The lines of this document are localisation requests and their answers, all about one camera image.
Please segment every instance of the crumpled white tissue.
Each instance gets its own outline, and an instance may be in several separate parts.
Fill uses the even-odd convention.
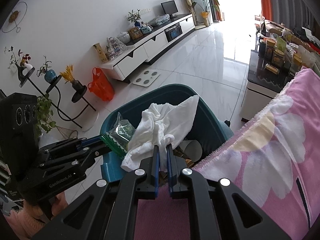
[[[160,170],[167,171],[166,146],[175,149],[190,132],[196,115],[199,96],[195,95],[177,106],[152,103],[142,112],[142,118],[131,141],[121,167],[125,171],[138,169],[141,160],[151,157],[155,145],[159,147]]]

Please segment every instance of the camera lens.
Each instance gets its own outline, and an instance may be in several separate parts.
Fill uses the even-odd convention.
[[[31,120],[31,108],[30,106],[26,106],[24,109],[24,117],[26,119],[26,122],[30,122]]]
[[[36,106],[33,106],[33,108],[32,108],[32,116],[33,116],[33,118],[36,118],[36,114],[37,114],[37,108],[36,108]]]
[[[22,110],[20,107],[17,109],[17,112],[16,112],[16,121],[18,125],[22,124]]]

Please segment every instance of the curtain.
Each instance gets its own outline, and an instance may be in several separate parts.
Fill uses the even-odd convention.
[[[219,3],[216,0],[209,0],[210,3],[210,8],[211,8],[211,14],[212,14],[212,19],[214,21],[222,21],[221,13],[220,13],[220,8],[219,8]],[[216,5],[219,8],[219,11],[217,11],[212,5]]]

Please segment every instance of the coffee table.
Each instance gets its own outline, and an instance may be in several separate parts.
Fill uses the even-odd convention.
[[[242,122],[248,122],[280,93],[293,77],[285,70],[274,74],[265,69],[266,61],[258,57],[258,52],[251,50],[248,83],[242,101],[240,116]]]

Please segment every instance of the floral blanket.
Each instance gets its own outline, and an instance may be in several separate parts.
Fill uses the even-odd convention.
[[[196,166],[229,178],[291,238],[320,213],[320,78],[300,71],[271,103]]]

